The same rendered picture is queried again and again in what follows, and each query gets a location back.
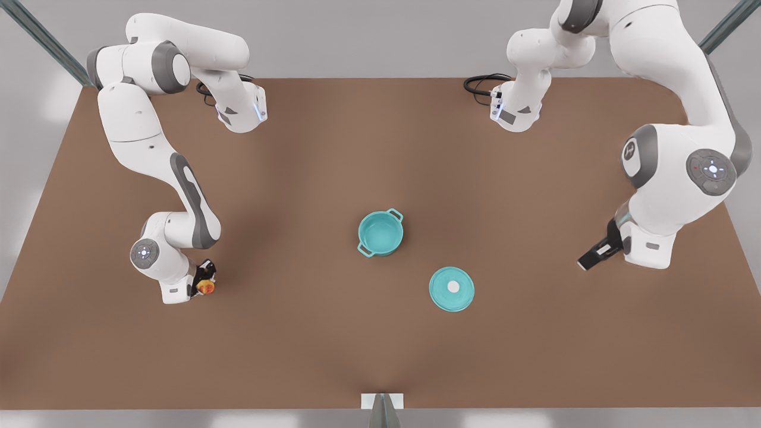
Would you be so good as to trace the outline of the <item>teal lid with white knob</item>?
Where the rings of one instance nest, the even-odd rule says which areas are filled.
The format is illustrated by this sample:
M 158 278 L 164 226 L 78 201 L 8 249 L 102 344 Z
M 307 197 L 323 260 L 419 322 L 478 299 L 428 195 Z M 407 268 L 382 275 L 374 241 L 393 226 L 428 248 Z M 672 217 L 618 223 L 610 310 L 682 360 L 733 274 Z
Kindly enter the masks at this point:
M 445 266 L 430 277 L 430 298 L 435 306 L 447 312 L 466 309 L 472 303 L 474 294 L 473 280 L 456 266 Z

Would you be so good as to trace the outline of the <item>silver frame post with foot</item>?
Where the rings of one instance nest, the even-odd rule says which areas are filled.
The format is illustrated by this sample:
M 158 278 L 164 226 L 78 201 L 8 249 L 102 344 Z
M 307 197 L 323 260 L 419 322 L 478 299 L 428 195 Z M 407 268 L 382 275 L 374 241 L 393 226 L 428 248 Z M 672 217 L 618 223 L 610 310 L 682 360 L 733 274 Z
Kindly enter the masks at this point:
M 370 410 L 369 428 L 402 428 L 397 410 L 404 409 L 403 394 L 361 394 L 361 409 Z

